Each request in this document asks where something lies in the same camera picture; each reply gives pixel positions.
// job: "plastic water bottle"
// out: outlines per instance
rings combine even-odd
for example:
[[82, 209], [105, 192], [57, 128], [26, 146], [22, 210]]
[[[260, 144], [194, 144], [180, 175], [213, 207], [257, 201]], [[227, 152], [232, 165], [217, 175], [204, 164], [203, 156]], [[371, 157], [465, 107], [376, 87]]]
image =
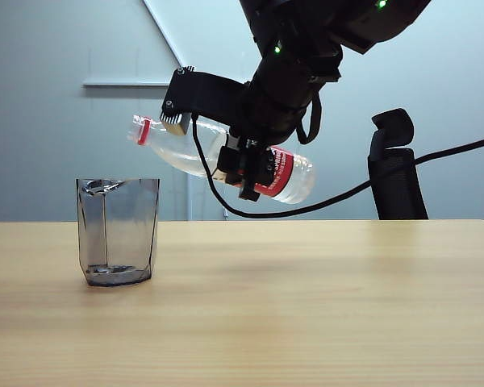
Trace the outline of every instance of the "plastic water bottle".
[[[198, 137], [204, 156], [214, 178], [223, 181], [217, 171], [220, 148], [227, 142], [227, 128], [222, 124], [202, 119], [197, 122]], [[127, 137], [141, 146], [149, 146], [167, 163], [191, 175], [206, 177], [192, 131], [186, 135], [169, 133], [161, 122], [148, 117], [133, 116], [133, 125]], [[315, 182], [312, 163], [278, 147], [271, 147], [275, 158], [274, 180], [269, 186], [256, 184], [255, 191], [279, 202], [295, 204], [304, 200]]]

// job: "green led light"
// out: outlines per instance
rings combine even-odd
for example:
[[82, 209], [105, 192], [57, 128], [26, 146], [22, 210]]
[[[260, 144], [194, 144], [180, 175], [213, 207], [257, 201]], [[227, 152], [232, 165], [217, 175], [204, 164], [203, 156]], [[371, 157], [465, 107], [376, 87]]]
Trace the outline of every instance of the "green led light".
[[379, 10], [381, 10], [386, 5], [387, 5], [387, 0], [378, 0], [376, 3], [376, 6]]

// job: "bottle cap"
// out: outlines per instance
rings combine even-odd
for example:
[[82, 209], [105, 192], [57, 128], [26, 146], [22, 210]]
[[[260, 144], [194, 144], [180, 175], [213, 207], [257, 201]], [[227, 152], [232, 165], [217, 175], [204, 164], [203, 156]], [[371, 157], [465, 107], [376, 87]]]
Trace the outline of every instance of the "bottle cap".
[[151, 129], [151, 119], [149, 117], [140, 117], [134, 115], [132, 120], [132, 127], [127, 133], [127, 138], [134, 141], [138, 145], [145, 145], [148, 133]]

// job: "black strap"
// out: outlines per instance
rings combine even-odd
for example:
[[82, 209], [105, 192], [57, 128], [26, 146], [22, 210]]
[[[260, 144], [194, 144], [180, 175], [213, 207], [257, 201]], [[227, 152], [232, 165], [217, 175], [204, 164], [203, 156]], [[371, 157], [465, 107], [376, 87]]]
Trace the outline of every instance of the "black strap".
[[319, 92], [314, 94], [312, 98], [312, 112], [310, 116], [310, 130], [308, 135], [303, 129], [303, 124], [300, 121], [299, 125], [296, 127], [296, 134], [298, 135], [298, 141], [300, 144], [305, 145], [312, 142], [315, 137], [319, 134], [319, 129], [321, 128], [321, 99], [319, 98]]

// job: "black cable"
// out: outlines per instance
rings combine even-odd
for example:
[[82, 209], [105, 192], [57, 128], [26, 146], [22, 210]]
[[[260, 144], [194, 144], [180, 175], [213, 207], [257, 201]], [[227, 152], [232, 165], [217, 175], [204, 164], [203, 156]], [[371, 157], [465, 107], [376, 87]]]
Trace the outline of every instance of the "black cable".
[[196, 114], [192, 115], [194, 142], [195, 142], [195, 146], [197, 147], [199, 157], [201, 158], [202, 166], [207, 173], [208, 185], [210, 186], [211, 192], [214, 194], [214, 196], [217, 198], [217, 200], [220, 202], [220, 204], [222, 204], [224, 206], [224, 208], [226, 208], [226, 210], [232, 212], [235, 215], [239, 215], [243, 218], [253, 218], [253, 219], [285, 218], [285, 217], [288, 217], [288, 216], [306, 214], [307, 212], [320, 210], [321, 208], [331, 206], [331, 205], [336, 204], [338, 202], [342, 202], [343, 200], [346, 200], [346, 199], [360, 193], [364, 189], [369, 188], [373, 183], [376, 183], [378, 180], [381, 180], [385, 177], [393, 175], [393, 174], [397, 173], [398, 171], [401, 171], [402, 169], [407, 169], [407, 168], [411, 167], [412, 165], [419, 165], [419, 164], [422, 164], [422, 163], [426, 163], [427, 161], [430, 161], [430, 160], [440, 159], [441, 157], [448, 157], [448, 156], [456, 155], [457, 153], [473, 151], [474, 149], [484, 147], [484, 139], [481, 139], [479, 141], [475, 141], [473, 143], [466, 144], [466, 145], [461, 145], [459, 147], [429, 153], [425, 156], [418, 157], [417, 159], [415, 159], [411, 163], [399, 165], [398, 167], [393, 168], [393, 169], [387, 171], [386, 173], [383, 173], [383, 174], [375, 177], [373, 180], [364, 181], [363, 183], [360, 183], [356, 187], [353, 187], [346, 192], [340, 193], [339, 195], [336, 195], [333, 198], [329, 198], [327, 200], [324, 200], [324, 201], [316, 203], [316, 204], [312, 204], [310, 206], [305, 206], [305, 207], [297, 208], [295, 210], [288, 210], [288, 211], [282, 211], [282, 212], [248, 213], [248, 212], [243, 212], [241, 210], [237, 210], [237, 209], [231, 207], [229, 204], [227, 204], [226, 201], [224, 200], [224, 198], [220, 195], [219, 191], [217, 191], [217, 189], [215, 188], [213, 178], [211, 176], [210, 168], [208, 167], [206, 158], [204, 156], [204, 153], [202, 152], [202, 147], [201, 147], [201, 144], [199, 142], [198, 135], [197, 135], [197, 118], [198, 118], [198, 116]]

